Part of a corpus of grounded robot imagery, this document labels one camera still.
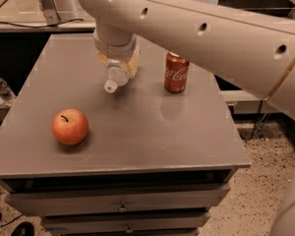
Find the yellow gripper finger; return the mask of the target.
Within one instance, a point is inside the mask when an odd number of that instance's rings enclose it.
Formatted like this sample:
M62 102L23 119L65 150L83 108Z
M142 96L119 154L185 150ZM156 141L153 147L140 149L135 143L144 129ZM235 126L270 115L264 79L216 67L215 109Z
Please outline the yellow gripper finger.
M107 57L106 57L104 54L102 54L101 52L99 52L99 51L97 51L96 53L97 53L97 56L98 56L98 58L99 58L101 64L102 64L105 68L107 68L107 67L108 67Z
M131 59L127 61L127 69L128 73L131 79L133 79L137 72L139 67L139 55L134 54Z

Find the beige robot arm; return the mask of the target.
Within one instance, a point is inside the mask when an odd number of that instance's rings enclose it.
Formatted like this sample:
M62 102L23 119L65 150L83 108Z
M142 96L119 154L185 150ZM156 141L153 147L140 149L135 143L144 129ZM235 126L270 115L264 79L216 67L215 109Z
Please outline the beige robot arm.
M125 60L141 36L295 121L295 21L193 0L78 0L95 46Z

